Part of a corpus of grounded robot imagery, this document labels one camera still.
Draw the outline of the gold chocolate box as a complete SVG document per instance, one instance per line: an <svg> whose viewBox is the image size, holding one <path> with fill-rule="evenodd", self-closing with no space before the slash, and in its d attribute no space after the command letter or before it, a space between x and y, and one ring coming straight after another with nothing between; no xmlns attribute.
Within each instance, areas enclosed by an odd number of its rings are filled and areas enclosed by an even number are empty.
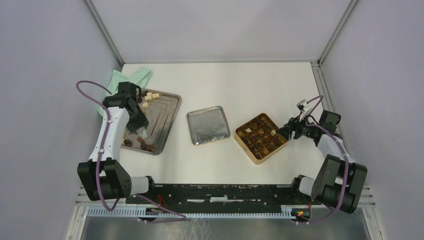
<svg viewBox="0 0 424 240"><path fill-rule="evenodd" d="M246 129L251 129L252 132L246 132ZM236 128L234 138L251 161L260 165L283 149L288 142L278 133L272 136L272 130L278 130L278 126L267 114L261 113Z"/></svg>

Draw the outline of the metal serving tongs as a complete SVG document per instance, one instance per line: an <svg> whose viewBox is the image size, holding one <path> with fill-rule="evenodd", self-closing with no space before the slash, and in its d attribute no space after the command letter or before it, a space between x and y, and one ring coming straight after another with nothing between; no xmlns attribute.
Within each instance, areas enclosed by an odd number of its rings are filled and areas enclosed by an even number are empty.
<svg viewBox="0 0 424 240"><path fill-rule="evenodd" d="M147 132L143 127L138 129L137 133L142 139L145 139L147 137Z"/></svg>

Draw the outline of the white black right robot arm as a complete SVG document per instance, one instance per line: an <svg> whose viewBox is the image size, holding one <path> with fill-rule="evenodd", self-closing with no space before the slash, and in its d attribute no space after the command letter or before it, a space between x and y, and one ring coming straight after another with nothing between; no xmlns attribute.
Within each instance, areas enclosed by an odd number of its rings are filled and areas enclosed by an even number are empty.
<svg viewBox="0 0 424 240"><path fill-rule="evenodd" d="M341 115L324 110L317 123L308 119L308 115L304 119L292 117L276 130L288 141L300 137L312 139L324 157L310 191L303 185L296 185L289 189L289 199L302 204L310 196L313 201L352 214L358 207L368 169L353 162L344 148L343 140L336 132Z"/></svg>

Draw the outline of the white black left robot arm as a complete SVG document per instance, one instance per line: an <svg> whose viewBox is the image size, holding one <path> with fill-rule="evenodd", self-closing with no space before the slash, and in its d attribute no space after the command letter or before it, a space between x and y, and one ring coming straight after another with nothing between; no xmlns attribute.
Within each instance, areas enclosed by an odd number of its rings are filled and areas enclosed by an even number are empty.
<svg viewBox="0 0 424 240"><path fill-rule="evenodd" d="M102 102L95 100L76 83L76 89L98 104L102 110L102 125L92 153L77 166L77 174L91 201L119 200L136 195L145 204L153 203L157 190L150 176L131 177L119 162L124 132L145 133L149 121L139 105L141 88L129 81L120 82L115 94Z"/></svg>

